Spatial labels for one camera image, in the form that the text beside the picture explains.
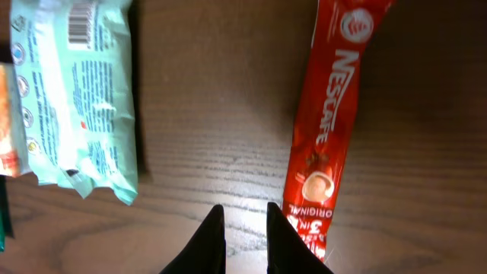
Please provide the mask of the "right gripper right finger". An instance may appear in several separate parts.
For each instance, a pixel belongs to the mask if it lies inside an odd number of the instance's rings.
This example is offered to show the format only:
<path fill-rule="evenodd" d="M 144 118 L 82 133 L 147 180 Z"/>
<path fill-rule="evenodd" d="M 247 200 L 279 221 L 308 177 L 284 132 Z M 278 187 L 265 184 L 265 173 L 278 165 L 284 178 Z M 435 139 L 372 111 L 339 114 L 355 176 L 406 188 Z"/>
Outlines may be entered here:
<path fill-rule="evenodd" d="M 267 273 L 333 274 L 311 253 L 274 202 L 267 203 Z"/>

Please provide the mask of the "red snack bar wrapper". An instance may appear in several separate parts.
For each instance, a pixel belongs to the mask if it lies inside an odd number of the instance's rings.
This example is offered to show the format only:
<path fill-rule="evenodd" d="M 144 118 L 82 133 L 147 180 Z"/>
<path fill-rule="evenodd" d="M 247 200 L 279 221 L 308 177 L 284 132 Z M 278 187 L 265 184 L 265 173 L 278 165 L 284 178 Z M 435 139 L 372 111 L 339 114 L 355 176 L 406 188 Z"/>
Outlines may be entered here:
<path fill-rule="evenodd" d="M 393 0 L 320 0 L 282 211 L 320 261 L 358 109 L 361 57 Z"/>

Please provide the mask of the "orange tissue pack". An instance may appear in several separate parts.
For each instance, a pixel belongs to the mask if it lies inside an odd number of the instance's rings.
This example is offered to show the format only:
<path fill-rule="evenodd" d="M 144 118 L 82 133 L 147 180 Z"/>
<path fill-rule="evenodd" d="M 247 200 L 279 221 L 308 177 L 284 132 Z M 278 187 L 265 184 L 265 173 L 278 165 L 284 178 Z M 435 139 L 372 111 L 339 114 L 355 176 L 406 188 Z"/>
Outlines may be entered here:
<path fill-rule="evenodd" d="M 1 63 L 1 175 L 30 173 L 21 99 L 12 64 Z"/>

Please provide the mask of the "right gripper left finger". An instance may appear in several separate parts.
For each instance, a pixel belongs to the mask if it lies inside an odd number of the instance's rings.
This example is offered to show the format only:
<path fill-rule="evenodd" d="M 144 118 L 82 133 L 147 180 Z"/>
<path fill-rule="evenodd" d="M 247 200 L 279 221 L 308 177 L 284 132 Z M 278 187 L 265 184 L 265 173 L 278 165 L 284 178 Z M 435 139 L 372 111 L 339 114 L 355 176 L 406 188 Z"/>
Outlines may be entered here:
<path fill-rule="evenodd" d="M 224 208 L 214 205 L 182 251 L 160 274 L 225 274 Z"/>

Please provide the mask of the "green 3M gloves package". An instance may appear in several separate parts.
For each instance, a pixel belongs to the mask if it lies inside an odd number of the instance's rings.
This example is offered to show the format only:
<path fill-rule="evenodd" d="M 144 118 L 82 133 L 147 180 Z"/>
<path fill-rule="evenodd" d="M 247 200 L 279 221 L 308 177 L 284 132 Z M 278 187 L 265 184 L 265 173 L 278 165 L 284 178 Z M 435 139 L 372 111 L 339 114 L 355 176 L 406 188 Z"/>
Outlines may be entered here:
<path fill-rule="evenodd" d="M 13 227 L 11 223 L 11 216 L 8 207 L 8 193 L 6 188 L 6 177 L 1 175 L 0 176 L 0 210 L 1 210 L 1 219 L 0 219 L 0 229 L 1 229 L 1 238 L 0 238 L 0 249 L 3 253 L 5 251 L 5 238 L 6 237 L 13 237 Z"/>

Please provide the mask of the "mint green wipes packet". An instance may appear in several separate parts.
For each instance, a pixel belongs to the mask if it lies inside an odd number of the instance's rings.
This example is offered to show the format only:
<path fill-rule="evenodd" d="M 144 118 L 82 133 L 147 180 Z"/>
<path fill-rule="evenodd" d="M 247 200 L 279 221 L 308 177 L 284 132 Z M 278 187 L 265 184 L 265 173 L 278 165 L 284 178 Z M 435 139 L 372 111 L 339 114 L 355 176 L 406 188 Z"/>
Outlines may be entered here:
<path fill-rule="evenodd" d="M 13 0 L 11 55 L 39 185 L 138 194 L 130 0 Z"/>

